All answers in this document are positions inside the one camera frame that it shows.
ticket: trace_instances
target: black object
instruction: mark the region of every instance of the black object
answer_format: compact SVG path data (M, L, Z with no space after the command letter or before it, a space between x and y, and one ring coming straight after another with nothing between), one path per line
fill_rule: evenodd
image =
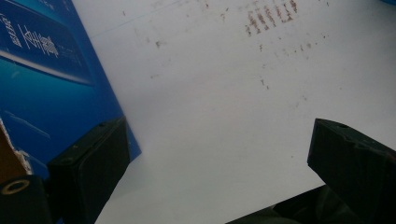
M364 223L396 222L396 152L389 147L316 119L308 165Z
M47 194L39 176L23 175L0 185L0 223L52 223Z
M51 203L64 222L94 223L129 162L124 118L97 125L50 161Z

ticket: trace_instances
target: stain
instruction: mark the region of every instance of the stain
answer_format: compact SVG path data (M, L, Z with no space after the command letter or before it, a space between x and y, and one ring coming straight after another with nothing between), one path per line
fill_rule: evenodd
M295 13L297 13L297 4L294 0L290 0L290 4L293 7Z
M273 26L276 27L275 20L272 17L270 8L268 6L265 6L264 10L265 10L265 15L267 16L267 18L270 20L270 22L273 24Z
M267 23L265 22L264 16L260 13L260 9L256 8L256 13L257 13L257 17L259 18L260 22L264 25L264 29L268 30L270 29L267 25Z
M257 21L254 19L253 13L254 13L253 11L249 11L247 16L248 16L248 19L250 20L250 25L253 26L256 29L257 34L259 34L262 31L259 29L259 25L257 24Z

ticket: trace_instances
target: round hole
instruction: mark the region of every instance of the round hole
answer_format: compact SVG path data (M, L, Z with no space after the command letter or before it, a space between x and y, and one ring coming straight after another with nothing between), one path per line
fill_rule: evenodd
M24 189L26 189L30 184L29 180L16 180L8 185L6 185L1 193L4 195L10 195L14 193L18 193Z

